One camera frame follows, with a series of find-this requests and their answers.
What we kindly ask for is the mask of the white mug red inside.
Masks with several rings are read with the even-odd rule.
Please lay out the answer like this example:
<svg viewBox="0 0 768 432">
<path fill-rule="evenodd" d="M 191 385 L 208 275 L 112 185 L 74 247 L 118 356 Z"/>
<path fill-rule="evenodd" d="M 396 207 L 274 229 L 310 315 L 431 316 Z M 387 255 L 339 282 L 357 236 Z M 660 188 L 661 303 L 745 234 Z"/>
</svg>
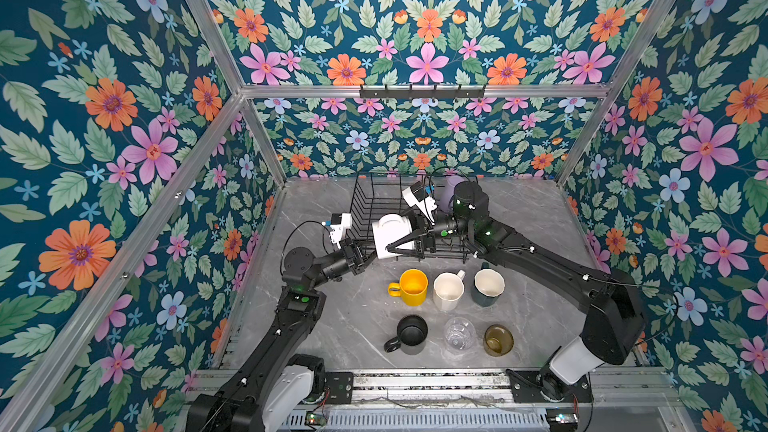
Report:
<svg viewBox="0 0 768 432">
<path fill-rule="evenodd" d="M 395 258 L 399 253 L 389 252 L 387 247 L 410 234 L 413 229 L 408 218 L 397 214 L 386 214 L 371 224 L 377 258 Z"/>
</svg>

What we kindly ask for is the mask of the yellow mug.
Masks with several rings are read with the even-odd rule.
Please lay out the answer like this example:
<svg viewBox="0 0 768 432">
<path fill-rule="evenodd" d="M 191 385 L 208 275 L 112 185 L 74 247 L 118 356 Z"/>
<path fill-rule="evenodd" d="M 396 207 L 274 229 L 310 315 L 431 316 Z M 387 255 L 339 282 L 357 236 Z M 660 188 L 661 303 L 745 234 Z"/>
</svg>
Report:
<svg viewBox="0 0 768 432">
<path fill-rule="evenodd" d="M 388 294 L 400 298 L 409 307 L 421 306 L 427 297 L 429 279 L 418 269 L 403 272 L 397 282 L 390 283 Z"/>
</svg>

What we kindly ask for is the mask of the lilac plastic cup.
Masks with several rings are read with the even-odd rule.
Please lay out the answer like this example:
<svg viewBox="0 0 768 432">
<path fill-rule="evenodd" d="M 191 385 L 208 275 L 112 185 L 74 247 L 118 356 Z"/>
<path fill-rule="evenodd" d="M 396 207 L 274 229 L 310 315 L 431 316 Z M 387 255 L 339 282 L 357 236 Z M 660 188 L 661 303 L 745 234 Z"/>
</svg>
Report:
<svg viewBox="0 0 768 432">
<path fill-rule="evenodd" d="M 445 179 L 438 201 L 438 208 L 441 212 L 449 213 L 452 211 L 455 188 L 465 181 L 466 179 L 459 175 L 450 175 Z"/>
</svg>

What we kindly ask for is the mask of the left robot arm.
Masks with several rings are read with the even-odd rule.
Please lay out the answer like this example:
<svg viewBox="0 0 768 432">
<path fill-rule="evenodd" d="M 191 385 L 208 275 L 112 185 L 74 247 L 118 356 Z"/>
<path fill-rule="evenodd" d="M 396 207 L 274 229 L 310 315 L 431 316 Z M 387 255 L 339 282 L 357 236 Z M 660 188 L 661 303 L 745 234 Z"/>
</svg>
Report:
<svg viewBox="0 0 768 432">
<path fill-rule="evenodd" d="M 319 287 L 363 272 L 376 257 L 369 244 L 345 238 L 324 256 L 306 247 L 284 255 L 284 285 L 270 328 L 228 382 L 192 402 L 187 431 L 276 431 L 303 400 L 323 392 L 323 360 L 296 351 L 323 312 L 326 295 Z"/>
</svg>

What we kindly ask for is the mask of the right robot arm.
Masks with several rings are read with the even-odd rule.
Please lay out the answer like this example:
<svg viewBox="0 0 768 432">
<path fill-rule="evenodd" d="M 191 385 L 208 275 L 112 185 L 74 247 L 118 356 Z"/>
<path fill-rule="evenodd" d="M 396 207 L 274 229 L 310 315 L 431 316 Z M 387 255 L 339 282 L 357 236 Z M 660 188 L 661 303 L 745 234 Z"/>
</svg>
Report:
<svg viewBox="0 0 768 432">
<path fill-rule="evenodd" d="M 494 219 L 489 197 L 473 181 L 447 194 L 441 210 L 431 189 L 417 182 L 402 192 L 404 214 L 387 214 L 371 229 L 379 258 L 424 259 L 444 238 L 494 266 L 509 268 L 568 299 L 585 315 L 582 331 L 556 350 L 539 372 L 538 388 L 548 397 L 604 365 L 621 365 L 647 323 L 642 293 L 626 273 L 609 274 L 562 257 L 533 242 L 513 226 Z"/>
</svg>

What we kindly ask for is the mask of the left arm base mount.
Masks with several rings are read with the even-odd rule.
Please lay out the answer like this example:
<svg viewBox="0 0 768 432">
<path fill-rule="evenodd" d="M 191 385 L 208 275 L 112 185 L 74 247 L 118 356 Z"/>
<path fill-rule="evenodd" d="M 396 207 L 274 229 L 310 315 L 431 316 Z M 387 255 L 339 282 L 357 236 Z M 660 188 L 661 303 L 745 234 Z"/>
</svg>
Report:
<svg viewBox="0 0 768 432">
<path fill-rule="evenodd" d="M 315 374 L 310 394 L 303 405 L 348 405 L 352 403 L 355 375 L 352 372 L 322 372 Z"/>
</svg>

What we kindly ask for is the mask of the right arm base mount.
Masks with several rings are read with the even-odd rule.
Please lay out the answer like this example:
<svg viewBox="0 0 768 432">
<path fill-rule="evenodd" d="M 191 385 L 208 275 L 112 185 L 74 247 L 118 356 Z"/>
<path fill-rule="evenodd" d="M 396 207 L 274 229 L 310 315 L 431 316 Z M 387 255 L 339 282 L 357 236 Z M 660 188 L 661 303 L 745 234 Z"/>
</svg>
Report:
<svg viewBox="0 0 768 432">
<path fill-rule="evenodd" d="M 586 376 L 574 384 L 566 384 L 550 371 L 506 368 L 504 373 L 516 403 L 593 402 L 591 384 Z"/>
</svg>

